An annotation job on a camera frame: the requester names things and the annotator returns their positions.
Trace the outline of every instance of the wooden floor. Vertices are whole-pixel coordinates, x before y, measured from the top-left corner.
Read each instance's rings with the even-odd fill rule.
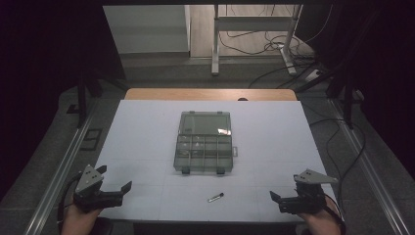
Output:
[[[294,5],[219,5],[219,16],[279,16],[288,17],[293,13]],[[191,5],[191,51],[193,58],[211,57],[213,44],[213,5]],[[254,32],[247,35],[233,37],[244,32],[222,31],[219,37],[219,56],[277,56],[278,50],[264,51],[269,43],[266,39],[280,36],[274,42],[284,42],[286,31]],[[301,41],[292,40],[291,46],[297,47]],[[223,44],[237,48],[241,51],[252,53],[249,55],[234,49],[229,49]],[[310,53],[306,44],[301,44],[300,51]]]

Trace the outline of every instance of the human hand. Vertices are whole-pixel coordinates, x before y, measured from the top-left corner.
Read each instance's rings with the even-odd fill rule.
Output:
[[[70,205],[65,215],[62,235],[88,235],[101,211],[99,209],[86,213],[76,205]]]
[[[326,197],[327,207],[329,207],[338,216],[339,212],[335,203]],[[311,213],[299,213],[299,217],[305,220],[308,229],[313,235],[341,235],[341,227],[336,220],[326,211]]]

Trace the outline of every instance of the small cylindrical object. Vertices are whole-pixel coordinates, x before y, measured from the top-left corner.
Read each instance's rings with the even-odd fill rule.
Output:
[[[213,202],[213,201],[216,201],[216,200],[218,200],[218,199],[220,199],[221,197],[223,197],[224,196],[224,194],[223,193],[220,193],[220,194],[218,194],[218,195],[216,195],[216,196],[214,196],[214,197],[212,197],[212,198],[210,198],[210,199],[207,199],[207,202],[208,203],[211,203],[211,202]]]

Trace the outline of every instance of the desk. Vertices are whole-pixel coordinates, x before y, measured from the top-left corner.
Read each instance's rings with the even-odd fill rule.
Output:
[[[244,97],[250,101],[239,102]],[[232,172],[224,176],[173,167],[182,111],[231,114]],[[203,222],[296,222],[280,213],[269,191],[294,197],[293,175],[306,168],[326,174],[302,106],[291,90],[131,89],[121,101],[96,166],[107,165],[103,191],[132,180],[114,219]],[[330,185],[323,185],[333,196]],[[219,193],[225,196],[208,203]]]

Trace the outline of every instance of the metal frame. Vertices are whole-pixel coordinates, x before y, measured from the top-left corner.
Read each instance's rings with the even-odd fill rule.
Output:
[[[211,74],[219,75],[219,31],[287,31],[280,52],[290,75],[296,75],[289,48],[299,20],[300,8],[296,5],[292,17],[220,17],[218,5],[214,5],[213,46],[211,50]]]
[[[342,119],[343,112],[339,104],[339,101],[329,99],[328,102],[329,105],[333,108],[336,118]],[[346,135],[346,139],[348,140],[351,149],[357,155],[362,146],[354,130],[350,130],[347,124],[342,124],[341,127],[342,131]],[[370,162],[368,154],[365,151],[363,151],[360,157],[359,165],[363,170],[364,174],[366,175],[366,179],[368,180],[369,185],[372,187],[372,190],[376,198],[381,204],[381,207],[384,210],[384,213],[391,224],[394,234],[410,235],[411,232],[409,231],[408,227],[403,221],[402,214],[397,208],[396,203],[393,201],[390,192],[385,187],[381,177],[376,172],[375,168]]]
[[[72,166],[75,155],[78,152],[83,137],[85,136],[89,124],[91,123],[92,117],[94,117],[99,100],[92,99],[91,103],[89,116],[87,116],[85,123],[76,130],[64,158],[49,183],[45,194],[43,194],[40,203],[37,205],[36,211],[34,212],[24,234],[40,234],[42,232],[50,211],[52,210],[52,207],[58,198],[59,192],[65,183],[69,169]]]

